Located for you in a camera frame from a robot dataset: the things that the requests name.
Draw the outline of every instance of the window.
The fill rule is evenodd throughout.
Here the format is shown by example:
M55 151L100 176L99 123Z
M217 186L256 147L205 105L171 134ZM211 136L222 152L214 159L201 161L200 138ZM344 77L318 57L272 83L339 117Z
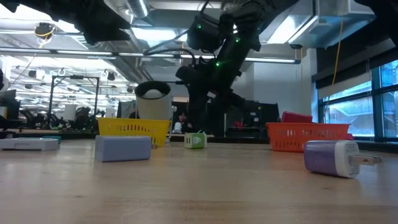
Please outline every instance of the window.
M349 88L347 90L341 91L339 93L336 93L334 95L330 96L330 100L335 100L338 98L346 97L346 96L352 96L357 93L363 93L365 91L371 91L372 90L372 82L368 81L366 83L362 83L360 85L354 86L352 88Z
M325 106L325 123L350 124L353 136L374 136L373 101L371 97Z
M384 93L383 123L385 137L398 137L398 91Z
M381 86L398 84L398 60L380 66Z

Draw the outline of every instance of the green object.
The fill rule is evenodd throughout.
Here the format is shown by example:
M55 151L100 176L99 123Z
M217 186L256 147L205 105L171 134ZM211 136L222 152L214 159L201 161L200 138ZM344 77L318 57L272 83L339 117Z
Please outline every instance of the green object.
M61 136L43 136L43 138L58 139L58 144L61 144Z
M187 149L204 149L207 146L207 136L205 133L187 133L184 146Z

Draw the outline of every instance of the table surface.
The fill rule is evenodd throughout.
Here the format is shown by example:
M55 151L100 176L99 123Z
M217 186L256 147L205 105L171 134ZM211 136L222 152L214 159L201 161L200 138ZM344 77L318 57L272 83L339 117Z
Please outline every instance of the table surface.
M397 223L398 157L355 179L307 172L267 145L180 143L100 163L94 141L0 151L1 223Z

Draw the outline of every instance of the yellow basket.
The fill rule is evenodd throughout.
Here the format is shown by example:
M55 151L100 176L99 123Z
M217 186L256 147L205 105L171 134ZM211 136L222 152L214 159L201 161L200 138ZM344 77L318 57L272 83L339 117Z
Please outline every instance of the yellow basket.
M150 136L152 144L165 144L170 121L130 118L97 118L102 136Z

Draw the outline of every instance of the light purple box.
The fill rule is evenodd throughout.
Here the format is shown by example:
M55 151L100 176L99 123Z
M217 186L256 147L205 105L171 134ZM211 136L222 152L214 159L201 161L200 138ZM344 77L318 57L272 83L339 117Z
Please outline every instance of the light purple box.
M101 162L149 159L151 150L152 143L149 136L95 137L95 159Z

